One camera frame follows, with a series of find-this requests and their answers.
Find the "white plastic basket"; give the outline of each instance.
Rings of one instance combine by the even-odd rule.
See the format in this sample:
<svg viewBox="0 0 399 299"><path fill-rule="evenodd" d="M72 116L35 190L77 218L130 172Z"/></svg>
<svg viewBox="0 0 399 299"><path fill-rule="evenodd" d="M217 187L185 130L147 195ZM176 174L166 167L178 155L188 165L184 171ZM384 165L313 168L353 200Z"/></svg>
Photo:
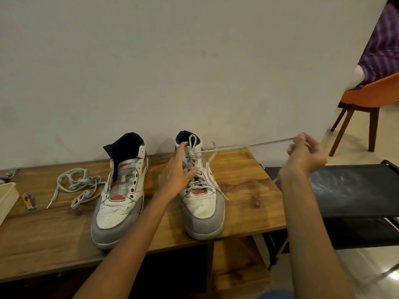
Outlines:
<svg viewBox="0 0 399 299"><path fill-rule="evenodd" d="M8 212L14 206L18 197L17 189L15 188L15 183L6 183L0 185L0 225L3 223Z"/></svg>

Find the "purple plaid shirt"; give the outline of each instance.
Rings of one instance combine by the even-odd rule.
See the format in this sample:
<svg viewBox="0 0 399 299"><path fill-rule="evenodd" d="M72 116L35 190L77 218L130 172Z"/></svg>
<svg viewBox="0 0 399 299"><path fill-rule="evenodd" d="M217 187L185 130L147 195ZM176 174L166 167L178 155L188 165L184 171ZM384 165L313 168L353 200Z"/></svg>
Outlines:
<svg viewBox="0 0 399 299"><path fill-rule="evenodd" d="M399 72L399 11L392 4L379 17L359 65L365 78L358 88Z"/></svg>

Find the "chair leg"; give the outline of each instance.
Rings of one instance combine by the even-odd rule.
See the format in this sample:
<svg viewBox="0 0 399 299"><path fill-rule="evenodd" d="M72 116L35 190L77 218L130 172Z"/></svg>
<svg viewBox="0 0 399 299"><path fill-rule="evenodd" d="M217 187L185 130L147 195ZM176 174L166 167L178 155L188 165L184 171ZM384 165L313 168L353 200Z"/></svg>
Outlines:
<svg viewBox="0 0 399 299"><path fill-rule="evenodd" d="M331 128L331 131L334 131L335 128L337 128L338 124L340 123L340 121L344 117L345 112L346 112L346 108L342 108L341 113L338 115L337 120L335 121L334 125Z"/></svg>
<svg viewBox="0 0 399 299"><path fill-rule="evenodd" d="M348 113L347 113L347 115L346 115L346 117L345 117L344 122L342 123L341 129L340 129L340 131L338 132L337 138L335 139L334 145L332 145L330 154L329 154L328 156L330 156L330 157L333 157L333 156L334 156L335 151L337 150L338 145L340 144L340 141L341 141L341 139L342 139L342 136L343 136L344 133L345 133L346 127L348 126L349 121L350 121L350 119L352 118L353 113L355 112L355 109L356 109L356 106L355 106L355 105L352 105L352 106L347 110Z"/></svg>
<svg viewBox="0 0 399 299"><path fill-rule="evenodd" d="M374 152L376 147L377 127L378 127L379 108L373 108L370 111L369 125L369 151Z"/></svg>

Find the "tiled floor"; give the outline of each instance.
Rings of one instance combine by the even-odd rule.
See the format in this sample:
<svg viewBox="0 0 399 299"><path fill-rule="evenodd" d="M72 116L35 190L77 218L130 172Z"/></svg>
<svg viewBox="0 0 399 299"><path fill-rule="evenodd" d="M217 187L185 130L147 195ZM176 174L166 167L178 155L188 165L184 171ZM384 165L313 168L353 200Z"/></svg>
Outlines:
<svg viewBox="0 0 399 299"><path fill-rule="evenodd" d="M399 165L399 103L380 110L376 150L368 152L369 115L355 112L334 157L328 165L380 163L387 159ZM326 154L337 136L327 131L322 141ZM399 246L337 251L358 299L393 299L399 294L399 275L382 276L399 263ZM291 289L289 255L282 255L271 271L270 289Z"/></svg>

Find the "chair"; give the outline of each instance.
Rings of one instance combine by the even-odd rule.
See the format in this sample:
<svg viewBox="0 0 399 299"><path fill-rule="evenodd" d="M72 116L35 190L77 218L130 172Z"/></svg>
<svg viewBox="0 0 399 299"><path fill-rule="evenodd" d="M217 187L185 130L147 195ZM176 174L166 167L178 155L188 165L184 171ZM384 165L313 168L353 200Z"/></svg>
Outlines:
<svg viewBox="0 0 399 299"><path fill-rule="evenodd" d="M379 108L393 104L398 100L399 72L368 84L363 88L345 91L338 105L338 108L342 108L342 111L338 115L331 131L334 131L335 128L337 128L345 112L347 112L347 115L328 156L334 156L355 110L370 113L369 151L374 152L376 147Z"/></svg>

